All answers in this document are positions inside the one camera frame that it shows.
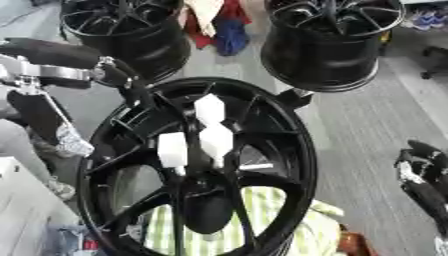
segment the white cube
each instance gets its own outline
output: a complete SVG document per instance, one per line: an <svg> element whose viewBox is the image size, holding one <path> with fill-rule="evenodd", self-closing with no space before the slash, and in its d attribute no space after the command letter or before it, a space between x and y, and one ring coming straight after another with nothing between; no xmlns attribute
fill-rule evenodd
<svg viewBox="0 0 448 256"><path fill-rule="evenodd" d="M205 126L224 121L226 110L224 102L213 94L207 94L194 102L196 118Z"/></svg>
<svg viewBox="0 0 448 256"><path fill-rule="evenodd" d="M157 154L164 168L186 166L188 146L185 134L183 132L160 134Z"/></svg>
<svg viewBox="0 0 448 256"><path fill-rule="evenodd" d="M224 156L233 149L233 133L218 123L208 126L199 133L202 150L215 160L216 167L222 167Z"/></svg>

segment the brown object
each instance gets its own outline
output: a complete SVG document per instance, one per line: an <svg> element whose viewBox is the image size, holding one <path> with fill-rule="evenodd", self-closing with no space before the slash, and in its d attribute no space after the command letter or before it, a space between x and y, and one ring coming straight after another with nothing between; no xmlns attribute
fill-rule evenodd
<svg viewBox="0 0 448 256"><path fill-rule="evenodd" d="M378 256L363 235L348 231L341 231L338 251L348 256Z"/></svg>

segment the black alloy wheel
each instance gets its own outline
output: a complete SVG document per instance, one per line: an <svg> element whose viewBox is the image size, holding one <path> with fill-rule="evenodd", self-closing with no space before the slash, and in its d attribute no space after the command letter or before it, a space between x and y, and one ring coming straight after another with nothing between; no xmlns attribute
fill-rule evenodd
<svg viewBox="0 0 448 256"><path fill-rule="evenodd" d="M163 256L129 237L126 230L141 214L170 205L175 256L185 255L185 227L211 234L233 213L241 222L244 245L221 255L285 255L294 230L311 204L317 182L316 152L298 116L267 91L233 79L181 79L160 84L148 93L153 107L123 105L102 122L91 139L95 153L79 166L81 216L105 251L120 256ZM193 102L209 93L225 102L223 124L234 133L235 147L222 169L214 169L198 146L202 127L194 117ZM159 134L179 131L185 132L189 145L185 176L162 168L156 152ZM274 165L275 172L239 170L242 151L247 147L261 153ZM115 211L111 198L116 191L113 184L120 179L117 173L132 166L150 166L162 186L124 210ZM277 217L258 236L241 195L241 189L250 186L273 187L286 194ZM216 212L201 212L202 221L191 221L186 209L216 202L221 204L217 206L219 217ZM198 209L209 211L210 207Z"/></svg>
<svg viewBox="0 0 448 256"><path fill-rule="evenodd" d="M64 0L61 24L84 45L159 81L190 54L177 17L182 0Z"/></svg>
<svg viewBox="0 0 448 256"><path fill-rule="evenodd" d="M317 92L370 82L381 34L405 14L398 0L266 0L265 6L272 27L263 65L286 84Z"/></svg>

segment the knee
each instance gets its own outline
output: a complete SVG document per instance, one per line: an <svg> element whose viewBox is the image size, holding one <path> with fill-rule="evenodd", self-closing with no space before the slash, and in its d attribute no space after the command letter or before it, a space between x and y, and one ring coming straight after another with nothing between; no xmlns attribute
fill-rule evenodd
<svg viewBox="0 0 448 256"><path fill-rule="evenodd" d="M0 142L5 143L8 141L15 141L18 139L28 139L28 133L22 126L5 120L0 119Z"/></svg>

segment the plaid cloth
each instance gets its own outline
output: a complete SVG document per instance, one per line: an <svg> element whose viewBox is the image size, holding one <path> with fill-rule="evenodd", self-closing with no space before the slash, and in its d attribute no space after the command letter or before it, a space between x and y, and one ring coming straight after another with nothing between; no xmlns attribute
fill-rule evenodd
<svg viewBox="0 0 448 256"><path fill-rule="evenodd" d="M242 195L256 235L269 226L285 202L284 192L270 187L244 188ZM327 214L342 216L343 211L313 200L311 208L295 232L288 256L335 255L340 227L339 223ZM185 228L184 239L185 251L189 256L215 256L244 244L243 230L236 214L217 234L204 236ZM145 246L163 254L174 255L170 206L164 205L154 209Z"/></svg>

